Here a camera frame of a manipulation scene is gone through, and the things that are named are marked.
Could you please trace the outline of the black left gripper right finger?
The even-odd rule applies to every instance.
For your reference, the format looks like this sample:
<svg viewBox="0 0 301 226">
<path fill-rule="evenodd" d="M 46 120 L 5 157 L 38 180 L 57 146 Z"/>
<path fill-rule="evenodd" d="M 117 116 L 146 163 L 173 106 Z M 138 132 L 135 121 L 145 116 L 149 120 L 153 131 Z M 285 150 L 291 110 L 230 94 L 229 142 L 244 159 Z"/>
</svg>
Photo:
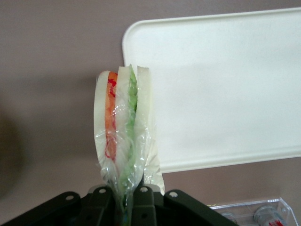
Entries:
<svg viewBox="0 0 301 226">
<path fill-rule="evenodd" d="M 136 188 L 132 226 L 235 226 L 236 224 L 181 190 L 162 195 L 154 185 Z"/>
</svg>

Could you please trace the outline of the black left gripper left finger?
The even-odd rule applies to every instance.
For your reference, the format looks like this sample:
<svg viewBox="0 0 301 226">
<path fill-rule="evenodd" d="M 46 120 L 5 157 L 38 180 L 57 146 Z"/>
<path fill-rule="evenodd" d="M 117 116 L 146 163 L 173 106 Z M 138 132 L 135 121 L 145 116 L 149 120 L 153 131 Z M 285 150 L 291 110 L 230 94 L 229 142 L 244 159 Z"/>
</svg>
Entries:
<svg viewBox="0 0 301 226">
<path fill-rule="evenodd" d="M 87 195 L 64 192 L 9 220 L 4 226 L 112 226 L 115 200 L 107 186 L 94 186 Z"/>
</svg>

